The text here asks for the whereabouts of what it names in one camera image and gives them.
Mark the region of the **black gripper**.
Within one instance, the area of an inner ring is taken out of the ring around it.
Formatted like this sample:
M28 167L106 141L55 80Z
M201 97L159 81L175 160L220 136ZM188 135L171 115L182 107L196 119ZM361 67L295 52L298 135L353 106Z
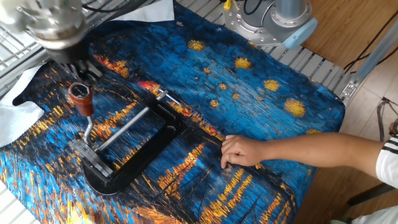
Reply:
M83 39L70 46L60 45L56 41L43 41L43 47L48 56L61 64L61 67L71 75L76 82L81 82L78 70L73 65L83 63L85 75L92 80L99 80L103 73L89 61L90 43Z

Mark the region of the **person's hand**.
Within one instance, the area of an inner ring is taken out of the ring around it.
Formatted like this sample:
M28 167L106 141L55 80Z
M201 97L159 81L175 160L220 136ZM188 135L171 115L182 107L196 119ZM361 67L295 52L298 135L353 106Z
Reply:
M221 168L227 164L254 166L263 161L265 142L249 139L244 136L227 135L221 147Z

